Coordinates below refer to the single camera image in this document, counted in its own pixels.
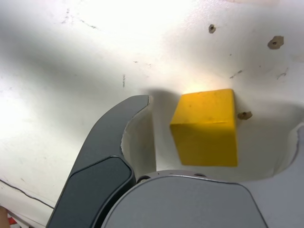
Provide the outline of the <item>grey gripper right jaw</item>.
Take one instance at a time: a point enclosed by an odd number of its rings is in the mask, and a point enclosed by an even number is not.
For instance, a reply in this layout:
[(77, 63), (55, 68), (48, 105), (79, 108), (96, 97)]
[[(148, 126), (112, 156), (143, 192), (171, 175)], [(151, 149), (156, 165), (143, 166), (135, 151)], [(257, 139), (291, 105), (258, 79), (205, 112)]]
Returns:
[(296, 156), (272, 178), (227, 182), (163, 171), (111, 208), (104, 228), (301, 228), (304, 225), (304, 127), (292, 132)]

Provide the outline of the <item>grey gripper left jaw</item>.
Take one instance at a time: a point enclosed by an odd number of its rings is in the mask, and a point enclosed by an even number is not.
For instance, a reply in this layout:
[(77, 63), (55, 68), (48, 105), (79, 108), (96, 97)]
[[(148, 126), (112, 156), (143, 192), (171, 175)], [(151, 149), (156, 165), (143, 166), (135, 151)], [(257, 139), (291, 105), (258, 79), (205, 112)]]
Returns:
[(153, 98), (131, 96), (93, 126), (49, 218), (49, 228), (99, 228), (137, 180), (156, 171)]

